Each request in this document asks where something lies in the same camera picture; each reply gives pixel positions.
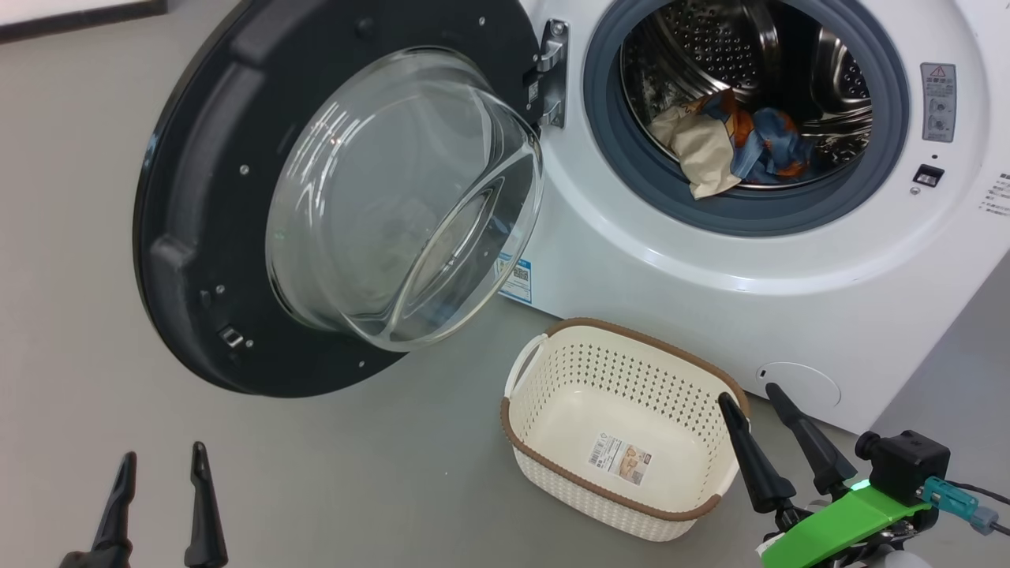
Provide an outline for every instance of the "brown basket rim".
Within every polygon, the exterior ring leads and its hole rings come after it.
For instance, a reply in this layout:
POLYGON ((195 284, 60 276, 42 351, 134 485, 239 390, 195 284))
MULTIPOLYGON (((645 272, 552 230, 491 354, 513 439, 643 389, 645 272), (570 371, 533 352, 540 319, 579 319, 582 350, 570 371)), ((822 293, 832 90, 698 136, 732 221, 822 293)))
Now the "brown basket rim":
MULTIPOLYGON (((678 349, 665 342, 661 342, 655 338, 646 336, 645 334, 641 334, 633 329, 628 329, 627 327, 622 327, 621 325, 617 325, 615 323, 610 323, 608 321, 603 321, 600 319, 594 319, 592 317, 573 317, 571 319, 562 320, 556 323, 554 325, 550 326, 546 330, 546 335, 549 338, 552 337, 558 332, 561 332, 562 329, 567 329, 569 327, 577 327, 577 326, 597 327, 605 332, 610 332, 618 336, 623 336, 630 340, 634 340, 638 343, 645 344, 649 347, 659 349, 660 351, 669 353, 674 357, 683 359, 684 361, 687 361, 688 363, 691 363, 692 365, 695 365, 696 367, 699 367, 711 373, 712 375, 715 375, 722 382, 726 383, 726 386, 728 386, 729 389, 733 392, 733 395, 736 396, 736 400, 743 414, 747 417, 750 416, 750 404, 747 401, 746 395, 743 394, 743 389, 740 388, 740 385, 738 385, 736 381, 734 381, 733 378, 729 376, 728 373, 726 373, 722 369, 719 369, 715 365, 712 365, 708 361, 705 361, 704 359, 696 357, 684 350, 678 349)), ((512 429, 512 423, 509 421, 508 418, 508 410, 510 403, 511 401, 507 396, 502 398, 501 421, 502 421, 502 428, 505 431, 505 436, 509 439, 509 442, 512 443, 512 446, 517 448, 520 452, 528 456, 530 459, 532 459, 539 465, 547 468, 548 470, 571 481, 572 483, 575 483, 576 485, 582 487, 583 489, 592 491, 593 493, 596 493, 601 497, 610 499, 611 501, 614 501, 617 504, 630 508, 631 510, 647 514, 654 518, 659 518, 660 520, 670 520, 670 522, 684 522, 684 520, 694 520, 696 518, 700 518, 701 516, 704 516, 705 514, 711 512, 711 510, 714 509, 717 504, 719 504, 719 500, 722 498, 721 495, 714 494, 711 497, 709 497, 708 500, 706 500, 704 503, 691 510, 682 512, 673 512, 669 510, 655 508, 646 505, 644 503, 640 503, 633 499, 629 499, 623 495, 619 495, 609 489, 604 489, 603 487, 600 487, 599 485, 583 477, 580 477, 575 473, 572 473, 571 471, 558 465, 557 463, 548 460, 542 454, 539 454, 538 452, 527 446, 524 442, 519 440, 519 437, 515 434, 515 431, 512 429)))

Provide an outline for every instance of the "green plastic part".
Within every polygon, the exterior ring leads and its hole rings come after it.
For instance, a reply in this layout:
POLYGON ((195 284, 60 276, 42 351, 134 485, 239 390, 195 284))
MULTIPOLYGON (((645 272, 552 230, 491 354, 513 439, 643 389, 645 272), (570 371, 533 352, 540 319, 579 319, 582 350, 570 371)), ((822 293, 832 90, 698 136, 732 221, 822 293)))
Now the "green plastic part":
POLYGON ((869 482, 852 486, 844 497, 804 518, 775 542, 765 554, 766 568, 810 568, 915 511, 922 502, 905 506, 869 482))

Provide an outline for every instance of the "sticker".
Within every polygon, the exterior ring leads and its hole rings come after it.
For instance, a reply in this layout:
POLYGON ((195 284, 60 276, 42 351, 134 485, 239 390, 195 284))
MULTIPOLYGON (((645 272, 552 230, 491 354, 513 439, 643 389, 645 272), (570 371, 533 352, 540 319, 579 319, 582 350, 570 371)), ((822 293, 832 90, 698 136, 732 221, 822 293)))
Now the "sticker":
MULTIPOLYGON (((495 276, 500 275, 505 270, 505 266, 508 265, 510 260, 512 260, 511 255, 505 253, 498 255, 498 260, 495 261, 495 276)), ((532 304, 533 265, 526 259, 519 259, 519 262, 515 264, 515 268, 512 269, 512 274, 505 280, 505 284, 499 290, 499 293, 520 302, 532 304)))
POLYGON ((979 203, 979 210, 992 215, 1010 217, 1010 174, 1000 174, 999 179, 989 186, 985 197, 979 203))
POLYGON ((949 64, 924 63, 919 71, 922 74, 922 139, 951 143, 957 117, 955 68, 949 64))
POLYGON ((593 452, 589 455, 589 465, 605 469, 635 485, 641 485, 651 461, 652 455, 641 448, 602 432, 596 437, 593 452))
POLYGON ((760 547, 758 547, 756 549, 754 549, 754 550, 758 551, 758 556, 765 556, 765 552, 768 549, 772 548, 772 545, 774 545, 775 543, 779 542, 779 539, 781 539, 781 538, 783 538, 785 536, 786 536, 786 534, 782 533, 782 534, 776 535, 776 536, 772 537, 771 539, 769 539, 769 540, 765 541, 764 543, 762 543, 760 547))

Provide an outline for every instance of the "gray floor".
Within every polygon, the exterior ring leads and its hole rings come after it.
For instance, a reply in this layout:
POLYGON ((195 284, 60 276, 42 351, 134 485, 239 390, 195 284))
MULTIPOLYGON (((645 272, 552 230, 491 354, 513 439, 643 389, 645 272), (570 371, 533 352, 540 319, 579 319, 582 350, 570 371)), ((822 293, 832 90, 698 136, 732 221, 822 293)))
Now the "gray floor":
MULTIPOLYGON (((232 566, 760 566, 753 548, 772 519, 750 511, 739 480, 685 537, 658 545, 522 477, 498 403, 516 352, 551 318, 506 300, 467 333, 307 400, 227 393, 178 365, 136 297, 133 191, 168 93, 231 4, 185 0, 168 16, 0 45, 4 564, 53 566, 87 547, 118 457, 135 450, 132 565, 180 566, 199 439, 232 566)), ((958 477, 1010 491, 1008 326, 991 307, 1010 270, 999 275, 880 427, 921 429, 954 448, 958 477)), ((826 430, 850 452, 853 437, 826 430)), ((797 501, 816 497, 761 401, 753 433, 797 501)), ((1006 565, 1010 542, 997 539, 947 518, 911 548, 937 568, 1006 565)))

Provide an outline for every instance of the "basket label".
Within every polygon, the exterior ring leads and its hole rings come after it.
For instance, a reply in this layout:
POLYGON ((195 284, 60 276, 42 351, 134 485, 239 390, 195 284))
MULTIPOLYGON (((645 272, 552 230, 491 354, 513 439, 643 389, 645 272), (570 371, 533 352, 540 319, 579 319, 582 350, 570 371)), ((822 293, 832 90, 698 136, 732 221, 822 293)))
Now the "basket label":
POLYGON ((596 437, 593 452, 589 455, 589 465, 607 470, 635 485, 641 485, 650 461, 652 455, 648 452, 603 432, 596 437))

